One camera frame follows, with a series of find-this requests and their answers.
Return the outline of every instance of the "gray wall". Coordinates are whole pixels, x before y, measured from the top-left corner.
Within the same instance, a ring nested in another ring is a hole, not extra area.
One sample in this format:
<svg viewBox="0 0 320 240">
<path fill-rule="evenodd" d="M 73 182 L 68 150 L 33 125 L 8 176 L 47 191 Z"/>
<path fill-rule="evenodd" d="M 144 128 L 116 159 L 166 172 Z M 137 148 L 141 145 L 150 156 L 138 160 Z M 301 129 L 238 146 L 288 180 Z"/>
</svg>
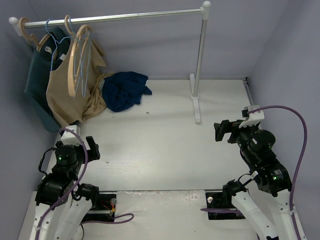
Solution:
<svg viewBox="0 0 320 240">
<path fill-rule="evenodd" d="M 39 19 L 199 8 L 204 0 L 30 0 Z M 289 0 L 212 0 L 203 77 L 247 77 Z M 200 14 L 93 24 L 110 71 L 189 77 L 196 70 Z"/>
<path fill-rule="evenodd" d="M 37 19 L 24 0 L 0 3 L 0 238 L 16 240 L 41 175 L 38 164 L 53 144 L 24 96 L 30 54 L 9 25 L 11 16 Z"/>
<path fill-rule="evenodd" d="M 256 104 L 286 105 L 305 118 L 308 143 L 295 202 L 306 236 L 319 239 L 320 212 L 320 1 L 291 0 L 249 80 Z M 303 142 L 299 119 L 285 110 L 265 111 L 265 129 L 277 139 L 278 159 L 293 176 Z"/>
</svg>

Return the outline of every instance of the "tan garment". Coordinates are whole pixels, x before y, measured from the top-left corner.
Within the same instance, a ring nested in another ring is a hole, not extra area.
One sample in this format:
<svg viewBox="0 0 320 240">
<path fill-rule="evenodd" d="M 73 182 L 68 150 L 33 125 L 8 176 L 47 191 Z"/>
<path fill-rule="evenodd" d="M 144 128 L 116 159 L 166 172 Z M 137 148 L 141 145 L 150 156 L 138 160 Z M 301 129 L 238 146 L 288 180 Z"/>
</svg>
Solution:
<svg viewBox="0 0 320 240">
<path fill-rule="evenodd" d="M 83 123 L 106 109 L 106 103 L 98 88 L 99 83 L 105 76 L 105 74 L 100 74 L 99 67 L 106 67 L 106 63 L 101 57 L 104 55 L 103 51 L 94 41 L 90 46 L 91 61 L 89 62 L 85 97 L 82 96 L 81 80 L 79 81 L 75 98 L 69 96 L 67 79 L 72 45 L 73 41 L 71 41 L 70 48 L 61 65 L 50 72 L 46 90 L 48 105 L 61 127 L 66 127 L 76 121 Z M 86 54 L 82 69 L 83 81 L 86 81 L 88 57 L 89 54 Z"/>
</svg>

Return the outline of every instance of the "metal clothing rail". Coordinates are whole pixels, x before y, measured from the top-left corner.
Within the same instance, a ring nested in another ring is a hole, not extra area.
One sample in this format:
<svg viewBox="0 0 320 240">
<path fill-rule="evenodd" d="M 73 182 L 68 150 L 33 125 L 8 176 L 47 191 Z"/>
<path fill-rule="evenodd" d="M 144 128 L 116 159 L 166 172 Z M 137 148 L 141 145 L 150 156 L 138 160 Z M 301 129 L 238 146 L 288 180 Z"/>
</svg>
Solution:
<svg viewBox="0 0 320 240">
<path fill-rule="evenodd" d="M 161 16 L 171 16 L 171 15 L 182 15 L 182 14 L 202 14 L 202 25 L 201 25 L 201 34 L 200 34 L 200 43 L 198 50 L 198 58 L 196 64 L 195 75 L 190 74 L 190 85 L 191 85 L 191 100 L 193 102 L 194 109 L 194 118 L 196 123 L 201 122 L 201 114 L 199 107 L 199 81 L 201 74 L 201 64 L 202 57 L 204 53 L 204 45 L 206 38 L 206 28 L 207 21 L 209 18 L 209 10 L 211 3 L 205 1 L 200 8 L 189 9 L 189 10 L 175 10 L 175 11 L 157 11 L 157 12 L 145 12 L 145 13 L 133 13 L 133 14 L 119 14 L 119 15 L 110 15 L 110 16 L 93 16 L 93 17 L 81 17 L 73 18 L 70 20 L 72 24 L 86 24 L 86 23 L 98 23 L 98 22 L 109 22 L 109 21 L 118 21 L 118 20 L 129 20 L 129 19 L 139 19 L 139 18 L 150 18 L 150 17 L 161 17 Z M 16 17 L 10 17 L 9 23 L 15 29 L 19 36 L 22 36 L 21 30 L 18 27 L 19 20 Z M 51 20 L 48 22 L 48 26 L 60 26 L 64 25 L 65 20 Z M 24 23 L 24 28 L 40 28 L 46 25 L 46 21 L 35 21 L 35 22 L 26 22 Z"/>
</svg>

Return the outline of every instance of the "blue cloth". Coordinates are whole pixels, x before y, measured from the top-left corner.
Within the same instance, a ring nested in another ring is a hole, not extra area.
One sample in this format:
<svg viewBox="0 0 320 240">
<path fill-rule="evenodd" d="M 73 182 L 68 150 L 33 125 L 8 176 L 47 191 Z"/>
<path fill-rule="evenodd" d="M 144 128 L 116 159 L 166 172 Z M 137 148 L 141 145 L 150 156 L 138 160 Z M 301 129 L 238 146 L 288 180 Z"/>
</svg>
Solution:
<svg viewBox="0 0 320 240">
<path fill-rule="evenodd" d="M 104 79 L 102 97 L 106 107 L 121 112 L 141 103 L 142 94 L 152 95 L 146 86 L 148 76 L 133 71 L 118 72 Z"/>
</svg>

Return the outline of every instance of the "white floor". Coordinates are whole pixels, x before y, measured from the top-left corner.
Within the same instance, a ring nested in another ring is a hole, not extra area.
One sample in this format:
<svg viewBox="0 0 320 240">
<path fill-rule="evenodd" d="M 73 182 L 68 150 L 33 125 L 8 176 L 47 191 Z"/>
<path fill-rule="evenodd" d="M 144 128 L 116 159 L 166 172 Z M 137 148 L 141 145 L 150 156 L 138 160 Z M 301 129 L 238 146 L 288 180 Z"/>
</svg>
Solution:
<svg viewBox="0 0 320 240">
<path fill-rule="evenodd" d="M 80 127 L 93 136 L 101 159 L 84 183 L 103 191 L 220 189 L 248 172 L 236 144 L 215 142 L 214 123 L 241 119 L 250 105 L 242 80 L 202 80 L 196 124 L 188 80 L 149 80 L 151 96 L 125 112 L 105 110 Z"/>
<path fill-rule="evenodd" d="M 215 142 L 213 128 L 222 120 L 241 119 L 249 105 L 243 82 L 200 82 L 202 124 L 194 121 L 188 80 L 150 80 L 147 86 L 153 95 L 143 96 L 141 105 L 119 113 L 105 110 L 81 126 L 81 137 L 93 136 L 101 154 L 82 182 L 118 191 L 116 215 L 135 214 L 126 224 L 85 225 L 84 240 L 256 240 L 246 220 L 209 221 L 200 211 L 206 206 L 204 190 L 221 189 L 249 171 L 239 147 L 227 143 L 229 135 Z M 49 168 L 55 163 L 51 158 Z M 266 207 L 263 199 L 253 200 Z M 29 239 L 34 206 L 33 196 L 19 240 Z"/>
<path fill-rule="evenodd" d="M 116 216 L 133 213 L 134 219 L 85 224 L 83 240 L 257 240 L 245 219 L 208 220 L 200 211 L 206 207 L 204 190 L 118 192 L 116 198 Z M 29 240 L 34 217 L 31 200 L 18 240 Z"/>
</svg>

